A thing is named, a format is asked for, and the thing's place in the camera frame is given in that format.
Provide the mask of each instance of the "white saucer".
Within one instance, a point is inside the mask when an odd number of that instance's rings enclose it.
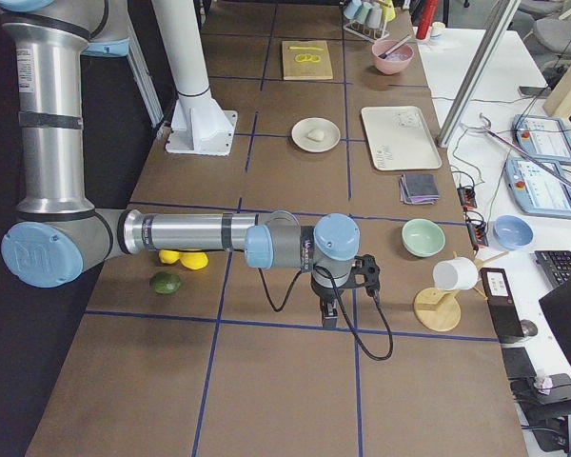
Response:
[[[313,130],[324,133],[321,141],[312,140],[307,135]],[[341,131],[333,122],[322,117],[309,117],[299,121],[292,128],[294,143],[307,152],[325,152],[334,148],[341,141]]]

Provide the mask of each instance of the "pink object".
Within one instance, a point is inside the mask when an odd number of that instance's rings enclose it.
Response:
[[[387,55],[385,59],[379,57],[398,43],[397,40],[379,40],[372,45],[374,66],[384,74],[395,74],[404,70],[415,55],[415,51],[408,45],[401,46],[398,50]]]

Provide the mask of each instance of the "yellow lemon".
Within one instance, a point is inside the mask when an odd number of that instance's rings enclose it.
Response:
[[[180,263],[186,268],[201,269],[207,266],[209,259],[204,252],[183,252]]]
[[[176,250],[159,250],[159,260],[162,264],[175,264],[180,260],[180,255],[182,255],[182,252],[178,252]]]

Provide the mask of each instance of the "white desk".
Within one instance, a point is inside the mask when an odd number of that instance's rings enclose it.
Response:
[[[447,29],[440,42],[419,45],[427,81],[432,90],[434,106],[441,124],[452,106],[452,101],[457,95],[469,64],[482,40],[482,35],[483,30]],[[510,130],[514,116],[524,112],[532,101],[532,99],[518,100],[521,98],[518,86],[542,87],[545,86],[545,81],[520,36],[514,31],[508,31],[486,66],[472,101],[463,115],[462,123],[468,126],[480,126],[482,123],[479,115],[482,113],[491,120],[494,131]],[[543,101],[535,102],[528,113],[545,115],[542,104]],[[539,299],[551,287],[536,265],[533,254],[536,249],[571,250],[571,220],[522,214],[510,196],[503,179],[500,178],[503,162],[508,154],[507,148],[486,134],[471,132],[464,134],[464,132],[462,126],[455,130],[448,145],[449,161],[451,166],[471,174],[477,183],[481,181],[481,176],[468,164],[482,171],[484,184],[476,187],[476,200],[479,213],[489,221],[489,230],[490,222],[500,215],[514,214],[524,219],[534,232],[531,245],[525,249],[510,252],[507,256],[490,264],[490,267],[506,270],[520,318],[529,319],[538,326],[539,334],[522,345],[526,347],[529,358],[538,373],[548,375],[566,373],[571,377],[571,367],[541,314]],[[511,139],[508,131],[503,136]],[[567,178],[571,180],[571,174],[567,174]],[[466,179],[462,178],[462,182],[470,184]],[[455,175],[455,180],[459,182],[458,175]],[[501,251],[499,245],[492,243],[490,248],[482,248],[478,255],[482,259],[487,259]],[[524,434],[531,457],[548,455],[539,449],[532,433],[525,432]],[[564,454],[552,452],[549,455]]]

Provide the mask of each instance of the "red bottle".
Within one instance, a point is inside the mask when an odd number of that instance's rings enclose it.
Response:
[[[427,0],[425,7],[423,8],[423,16],[421,17],[421,23],[417,27],[417,39],[424,40],[427,36],[427,31],[429,26],[434,20],[434,14],[436,13],[436,8],[438,7],[438,0]]]

